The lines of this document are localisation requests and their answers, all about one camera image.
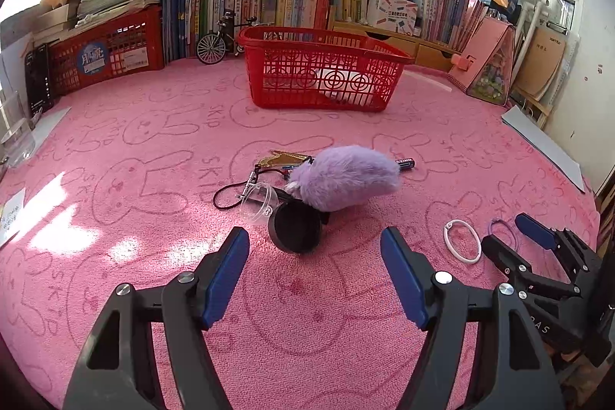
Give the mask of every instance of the clear plastic cup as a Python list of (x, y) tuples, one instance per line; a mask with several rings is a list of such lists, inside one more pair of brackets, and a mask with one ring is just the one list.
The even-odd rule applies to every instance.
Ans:
[(0, 105), (0, 131), (10, 167), (17, 167), (35, 150), (35, 138), (16, 91)]
[(241, 219), (250, 226), (265, 225), (279, 204), (278, 194), (273, 186), (268, 183), (256, 183), (241, 202), (239, 207)]

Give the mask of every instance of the white wall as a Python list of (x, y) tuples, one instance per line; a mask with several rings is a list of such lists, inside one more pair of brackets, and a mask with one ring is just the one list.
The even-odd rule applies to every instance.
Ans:
[(576, 61), (546, 132), (598, 190), (615, 165), (615, 0), (583, 0), (578, 27)]

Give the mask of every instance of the blue gripper pad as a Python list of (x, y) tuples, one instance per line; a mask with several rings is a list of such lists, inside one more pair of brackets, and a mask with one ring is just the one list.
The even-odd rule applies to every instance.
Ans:
[(429, 315), (423, 289), (390, 229), (380, 236), (380, 253), (408, 320), (425, 328)]
[(249, 253), (250, 237), (248, 232), (242, 229), (233, 240), (205, 293), (203, 323), (207, 328), (211, 328), (214, 322), (224, 316)]
[(524, 212), (515, 218), (515, 224), (522, 234), (534, 240), (543, 249), (548, 251), (555, 249), (555, 235), (553, 232)]

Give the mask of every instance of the fluffy purple toy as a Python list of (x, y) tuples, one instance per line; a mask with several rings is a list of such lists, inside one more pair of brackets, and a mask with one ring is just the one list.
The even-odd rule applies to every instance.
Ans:
[(323, 150), (312, 164), (294, 168), (286, 190), (320, 211), (331, 212), (388, 195), (399, 185), (394, 160), (376, 150), (342, 146)]

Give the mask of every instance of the red plastic basket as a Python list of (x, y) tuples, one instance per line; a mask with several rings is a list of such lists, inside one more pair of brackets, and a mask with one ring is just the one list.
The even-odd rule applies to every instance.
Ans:
[(263, 108), (380, 112), (414, 58), (371, 37), (309, 28), (247, 27), (252, 100)]
[(164, 68), (160, 7), (109, 20), (50, 46), (49, 64), (59, 96), (121, 75)]

